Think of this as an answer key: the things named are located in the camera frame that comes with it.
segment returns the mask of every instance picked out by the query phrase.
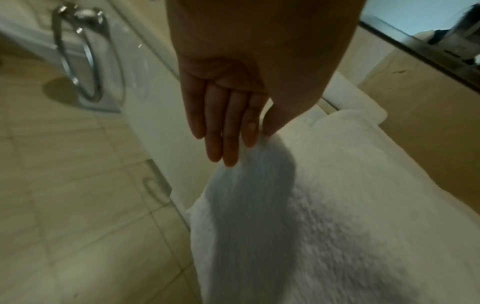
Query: mirror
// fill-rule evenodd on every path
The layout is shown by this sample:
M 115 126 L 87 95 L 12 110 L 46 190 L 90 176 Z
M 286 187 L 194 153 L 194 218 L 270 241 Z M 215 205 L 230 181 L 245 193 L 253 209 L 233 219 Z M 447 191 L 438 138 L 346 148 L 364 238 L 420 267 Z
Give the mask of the mirror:
M 367 0 L 360 26 L 480 92 L 478 0 Z

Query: silver ring holder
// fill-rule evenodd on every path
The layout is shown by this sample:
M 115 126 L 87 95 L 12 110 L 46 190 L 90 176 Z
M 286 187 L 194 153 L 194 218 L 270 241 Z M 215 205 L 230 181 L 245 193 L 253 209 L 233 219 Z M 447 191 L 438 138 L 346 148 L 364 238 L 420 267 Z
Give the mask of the silver ring holder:
M 93 76 L 93 93 L 80 83 L 72 63 L 69 60 L 67 51 L 62 39 L 62 22 L 68 23 L 74 32 L 81 38 L 83 50 L 85 52 L 90 71 Z M 102 80 L 100 78 L 100 71 L 95 53 L 92 50 L 90 41 L 85 33 L 85 28 L 102 35 L 104 38 L 110 39 L 109 29 L 105 15 L 99 9 L 86 10 L 81 9 L 76 4 L 65 2 L 63 5 L 57 7 L 51 16 L 51 27 L 53 30 L 53 39 L 55 41 L 56 49 L 60 55 L 61 64 L 65 69 L 67 76 L 70 78 L 73 85 L 80 95 L 92 103 L 97 103 L 102 99 L 104 90 L 102 87 Z

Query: metal ring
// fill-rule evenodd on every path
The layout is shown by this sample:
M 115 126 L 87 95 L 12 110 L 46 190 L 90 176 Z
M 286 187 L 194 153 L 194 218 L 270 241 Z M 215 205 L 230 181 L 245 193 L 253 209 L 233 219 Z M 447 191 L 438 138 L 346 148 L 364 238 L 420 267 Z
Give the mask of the metal ring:
M 104 94 L 102 88 L 102 82 L 100 79 L 100 72 L 98 69 L 98 64 L 95 58 L 95 55 L 92 51 L 92 46 L 90 41 L 85 34 L 85 30 L 77 22 L 75 13 L 77 12 L 78 7 L 71 3 L 65 3 L 64 5 L 56 8 L 52 13 L 51 18 L 51 27 L 53 30 L 53 39 L 55 41 L 56 49 L 60 55 L 61 64 L 65 70 L 67 76 L 70 78 L 73 85 L 75 85 L 76 90 L 88 101 L 92 103 L 97 103 L 102 99 Z M 72 64 L 67 55 L 65 45 L 62 39 L 62 22 L 65 21 L 73 27 L 75 33 L 82 40 L 83 51 L 85 52 L 88 64 L 90 66 L 91 73 L 93 75 L 93 85 L 94 92 L 93 94 L 89 93 L 85 87 L 80 83 L 78 77 L 75 74 L 75 70 L 72 68 Z

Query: human hand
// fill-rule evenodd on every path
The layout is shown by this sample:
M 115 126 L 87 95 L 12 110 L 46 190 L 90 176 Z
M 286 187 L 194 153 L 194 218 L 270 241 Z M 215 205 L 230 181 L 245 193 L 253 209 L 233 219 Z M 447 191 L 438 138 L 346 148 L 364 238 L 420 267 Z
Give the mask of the human hand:
M 234 166 L 321 97 L 363 0 L 167 0 L 187 120 L 209 159 Z

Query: finger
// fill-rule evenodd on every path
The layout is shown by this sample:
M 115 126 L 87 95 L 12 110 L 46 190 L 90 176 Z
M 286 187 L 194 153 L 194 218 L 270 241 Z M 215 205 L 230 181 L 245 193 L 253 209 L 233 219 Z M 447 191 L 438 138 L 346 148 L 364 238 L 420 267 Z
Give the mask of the finger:
M 248 107 L 241 121 L 241 137 L 245 145 L 253 147 L 259 139 L 260 114 L 269 96 L 265 93 L 251 93 Z
M 240 125 L 249 93 L 233 91 L 225 113 L 223 126 L 223 162 L 227 167 L 233 167 L 239 159 Z
M 204 113 L 206 82 L 180 69 L 180 86 L 188 125 L 192 134 L 201 139 L 206 132 Z
M 230 91 L 213 83 L 205 89 L 205 146 L 208 158 L 213 162 L 222 159 L 222 131 Z
M 285 111 L 274 104 L 263 118 L 262 131 L 265 135 L 271 136 L 300 114 Z

